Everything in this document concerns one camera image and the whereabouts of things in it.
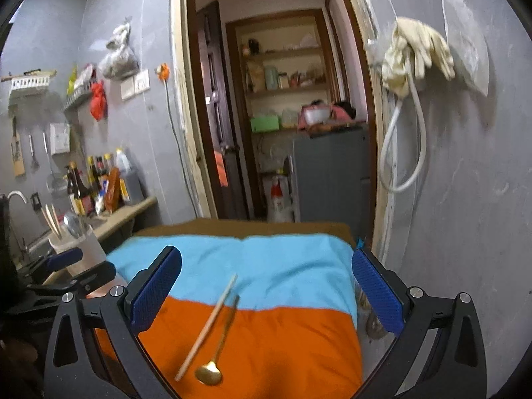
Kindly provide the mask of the white utensil holder cup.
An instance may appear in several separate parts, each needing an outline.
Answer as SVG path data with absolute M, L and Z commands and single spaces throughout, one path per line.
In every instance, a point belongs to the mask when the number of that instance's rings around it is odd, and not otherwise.
M 67 266 L 67 271 L 72 277 L 77 276 L 85 270 L 95 267 L 95 265 L 106 260 L 105 252 L 91 226 L 88 227 L 88 230 L 83 236 L 77 239 L 75 239 L 64 227 L 61 228 L 61 233 L 61 239 L 59 239 L 55 233 L 51 233 L 48 238 L 52 249 L 54 249 L 57 254 L 76 248 L 81 249 L 83 253 L 82 258 L 79 261 Z

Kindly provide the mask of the pale wooden chopstick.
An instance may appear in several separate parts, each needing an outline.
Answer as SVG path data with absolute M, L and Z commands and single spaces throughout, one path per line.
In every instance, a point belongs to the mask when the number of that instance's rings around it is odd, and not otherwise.
M 230 279 L 228 285 L 226 286 L 224 292 L 222 292 L 221 296 L 219 297 L 218 301 L 216 302 L 216 304 L 214 306 L 214 309 L 212 310 L 211 314 L 207 318 L 207 321 L 205 322 L 203 328 L 201 329 L 201 331 L 200 331 L 197 339 L 195 340 L 192 348 L 190 349 L 189 354 L 187 354 L 184 362 L 182 363 L 182 365 L 180 366 L 179 371 L 177 372 L 177 375 L 174 377 L 174 380 L 176 382 L 179 382 L 183 378 L 183 376 L 185 376 L 186 372 L 188 371 L 188 369 L 190 367 L 190 364 L 192 363 L 192 360 L 194 359 L 194 357 L 198 353 L 201 345 L 205 341 L 206 336 L 208 335 L 208 333 L 210 332 L 211 328 L 213 327 L 214 322 L 215 322 L 216 318 L 218 317 L 218 314 L 222 310 L 222 307 L 223 307 L 227 297 L 229 296 L 230 292 L 232 291 L 234 283 L 237 280 L 237 277 L 238 277 L 237 274 L 233 274 L 233 276 L 231 277 L 231 279 Z

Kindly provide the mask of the gold long-handled spoon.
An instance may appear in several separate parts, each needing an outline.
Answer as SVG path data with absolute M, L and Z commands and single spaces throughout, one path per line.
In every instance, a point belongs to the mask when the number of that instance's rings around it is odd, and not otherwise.
M 214 357 L 211 358 L 208 363 L 205 365 L 199 366 L 195 371 L 196 379 L 203 385 L 214 386 L 219 385 L 222 382 L 223 374 L 218 367 L 218 360 L 224 348 L 228 333 L 233 325 L 233 320 L 237 312 L 237 306 L 240 301 L 240 296 L 237 295 L 233 299 L 233 304 L 231 305 L 230 312 L 225 320 L 224 329 L 220 341 L 216 347 Z

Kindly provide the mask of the dark sauce bottle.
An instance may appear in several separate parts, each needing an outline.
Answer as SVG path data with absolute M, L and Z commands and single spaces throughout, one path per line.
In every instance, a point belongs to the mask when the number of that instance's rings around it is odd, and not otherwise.
M 82 182 L 76 162 L 71 161 L 69 166 L 73 176 L 74 199 L 76 201 L 78 214 L 89 217 L 94 212 L 94 200 L 90 191 Z

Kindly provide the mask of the orange chili powder packet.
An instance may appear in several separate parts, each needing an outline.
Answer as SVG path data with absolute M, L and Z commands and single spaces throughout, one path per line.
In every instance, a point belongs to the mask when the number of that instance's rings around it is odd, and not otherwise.
M 108 212 L 113 213 L 118 208 L 120 196 L 120 171 L 118 167 L 113 167 L 108 176 L 104 198 L 105 209 Z

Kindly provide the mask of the steel faucet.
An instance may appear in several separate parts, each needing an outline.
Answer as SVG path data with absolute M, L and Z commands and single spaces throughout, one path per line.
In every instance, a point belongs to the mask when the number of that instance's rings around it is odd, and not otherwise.
M 28 203 L 27 197 L 21 191 L 14 190 L 9 192 L 6 195 L 6 203 L 10 203 L 13 198 L 20 199 L 24 204 Z

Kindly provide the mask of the blue and orange cloth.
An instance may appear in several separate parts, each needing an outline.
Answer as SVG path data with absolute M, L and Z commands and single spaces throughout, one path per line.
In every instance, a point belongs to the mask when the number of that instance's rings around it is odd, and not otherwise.
M 349 398 L 363 382 L 352 247 L 327 234 L 133 237 L 110 253 L 131 280 L 166 246 L 178 280 L 142 345 L 183 398 Z M 233 274 L 237 280 L 185 376 L 174 377 Z M 240 301 L 218 360 L 219 385 L 201 384 L 233 299 Z

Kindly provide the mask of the wooden rice paddle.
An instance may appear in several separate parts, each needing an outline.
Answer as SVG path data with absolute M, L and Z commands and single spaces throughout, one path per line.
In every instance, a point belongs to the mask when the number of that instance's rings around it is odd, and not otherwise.
M 11 138 L 11 154 L 14 168 L 14 176 L 16 178 L 25 174 L 24 156 L 22 152 L 22 145 L 20 135 L 16 128 L 16 117 L 12 118 L 12 138 Z

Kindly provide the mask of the brown stool top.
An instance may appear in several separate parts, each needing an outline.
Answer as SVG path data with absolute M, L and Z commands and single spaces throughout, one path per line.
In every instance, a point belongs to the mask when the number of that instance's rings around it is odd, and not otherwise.
M 172 235 L 206 235 L 234 237 L 243 240 L 252 236 L 273 236 L 281 234 L 318 234 L 324 233 L 345 241 L 353 248 L 356 240 L 350 228 L 337 222 L 264 222 L 237 221 L 210 218 L 198 218 L 174 225 L 157 225 L 134 234 L 135 237 L 165 237 Z

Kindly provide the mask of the grey refrigerator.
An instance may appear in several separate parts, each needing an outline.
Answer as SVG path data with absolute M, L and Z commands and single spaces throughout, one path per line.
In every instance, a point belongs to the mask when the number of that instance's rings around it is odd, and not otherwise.
M 291 163 L 299 221 L 339 222 L 354 237 L 369 235 L 371 178 L 364 129 L 296 138 Z

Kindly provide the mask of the red plastic bag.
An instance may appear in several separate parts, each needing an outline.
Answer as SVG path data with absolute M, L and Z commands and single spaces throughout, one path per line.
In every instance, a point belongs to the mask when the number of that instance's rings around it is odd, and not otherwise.
M 91 86 L 92 97 L 90 100 L 90 113 L 97 121 L 101 121 L 106 116 L 107 101 L 105 96 L 104 82 L 98 81 Z

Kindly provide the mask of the steel bowl on fridge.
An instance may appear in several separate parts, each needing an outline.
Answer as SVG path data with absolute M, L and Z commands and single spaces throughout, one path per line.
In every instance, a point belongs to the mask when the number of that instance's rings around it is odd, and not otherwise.
M 331 117 L 331 107 L 326 104 L 318 104 L 304 107 L 303 119 L 307 126 L 326 123 Z

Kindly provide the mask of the green box on shelf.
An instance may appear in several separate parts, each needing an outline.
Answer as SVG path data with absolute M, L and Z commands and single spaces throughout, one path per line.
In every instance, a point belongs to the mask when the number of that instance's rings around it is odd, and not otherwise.
M 277 115 L 260 115 L 250 119 L 253 133 L 277 132 L 280 129 L 280 117 Z

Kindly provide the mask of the bag of dried goods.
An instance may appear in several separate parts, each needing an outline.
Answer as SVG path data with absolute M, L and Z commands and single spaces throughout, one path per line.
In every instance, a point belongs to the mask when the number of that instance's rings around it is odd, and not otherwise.
M 130 33 L 129 21 L 114 28 L 111 38 L 105 45 L 107 54 L 98 64 L 98 69 L 104 78 L 118 80 L 138 72 L 139 61 L 129 45 Z

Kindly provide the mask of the cream rubber gloves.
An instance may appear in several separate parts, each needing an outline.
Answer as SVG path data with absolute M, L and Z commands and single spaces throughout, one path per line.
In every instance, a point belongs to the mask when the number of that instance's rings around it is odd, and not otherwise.
M 444 37 L 419 20 L 398 17 L 381 65 L 383 85 L 403 99 L 410 93 L 408 77 L 423 79 L 433 66 L 446 80 L 456 75 L 454 59 Z

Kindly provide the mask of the white box on wall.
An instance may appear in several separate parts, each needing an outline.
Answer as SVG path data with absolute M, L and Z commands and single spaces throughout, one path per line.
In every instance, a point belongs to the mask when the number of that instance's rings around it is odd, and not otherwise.
M 50 144 L 52 155 L 70 153 L 69 123 L 50 124 Z

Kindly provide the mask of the grey wall basket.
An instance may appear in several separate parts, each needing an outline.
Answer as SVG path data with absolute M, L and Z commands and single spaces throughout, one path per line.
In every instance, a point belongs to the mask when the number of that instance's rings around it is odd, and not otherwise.
M 88 82 L 82 84 L 76 88 L 72 94 L 67 95 L 63 102 L 63 111 L 77 109 L 81 104 L 86 103 L 86 101 L 92 96 L 92 86 L 96 84 L 94 79 L 89 80 Z

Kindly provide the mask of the wall switch panel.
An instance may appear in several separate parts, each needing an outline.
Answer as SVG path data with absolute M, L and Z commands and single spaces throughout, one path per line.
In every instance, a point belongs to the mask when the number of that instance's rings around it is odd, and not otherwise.
M 127 101 L 151 88 L 150 72 L 145 69 L 125 79 L 120 85 L 121 99 Z

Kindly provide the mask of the orange wall hook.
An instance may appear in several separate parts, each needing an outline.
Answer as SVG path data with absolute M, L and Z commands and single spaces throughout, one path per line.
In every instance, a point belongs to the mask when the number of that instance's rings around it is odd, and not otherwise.
M 170 69 L 169 66 L 166 63 L 161 63 L 158 67 L 156 67 L 156 74 L 159 80 L 162 82 L 167 82 L 170 78 Z

